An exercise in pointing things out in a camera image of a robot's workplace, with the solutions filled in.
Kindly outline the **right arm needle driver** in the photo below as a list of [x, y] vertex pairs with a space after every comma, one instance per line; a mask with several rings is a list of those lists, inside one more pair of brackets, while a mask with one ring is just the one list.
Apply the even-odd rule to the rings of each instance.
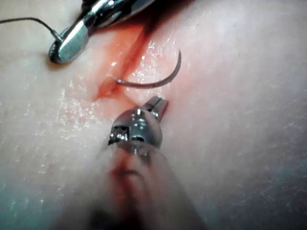
[[108, 27], [140, 13], [153, 0], [83, 0], [81, 9], [86, 13], [86, 25]]

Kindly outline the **right arm needle driver jaw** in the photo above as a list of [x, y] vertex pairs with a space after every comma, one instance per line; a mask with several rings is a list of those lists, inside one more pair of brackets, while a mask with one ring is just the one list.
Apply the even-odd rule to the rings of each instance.
[[59, 61], [72, 61], [83, 51], [89, 40], [88, 28], [83, 20], [72, 25], [58, 48]]
[[55, 40], [49, 49], [49, 59], [53, 63], [68, 63], [69, 58], [69, 43], [67, 40], [67, 35], [69, 33], [69, 29], [65, 28], [61, 33], [60, 37], [64, 38], [63, 42]]

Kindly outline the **left arm needle driver jaw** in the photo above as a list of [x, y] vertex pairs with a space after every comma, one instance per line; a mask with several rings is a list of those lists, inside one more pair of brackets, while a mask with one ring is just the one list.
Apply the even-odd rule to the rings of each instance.
[[159, 113], [161, 110], [159, 108], [160, 101], [161, 98], [159, 96], [153, 96], [142, 107], [150, 113]]
[[154, 117], [156, 119], [162, 119], [167, 106], [168, 106], [168, 100], [158, 97], [157, 103], [153, 107]]

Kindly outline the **left arm needle driver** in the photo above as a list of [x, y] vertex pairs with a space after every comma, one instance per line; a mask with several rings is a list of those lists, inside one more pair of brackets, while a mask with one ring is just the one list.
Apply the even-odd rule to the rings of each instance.
[[146, 147], [159, 150], [162, 141], [159, 121], [149, 111], [135, 107], [115, 119], [107, 144], [116, 145], [133, 155], [146, 155]]

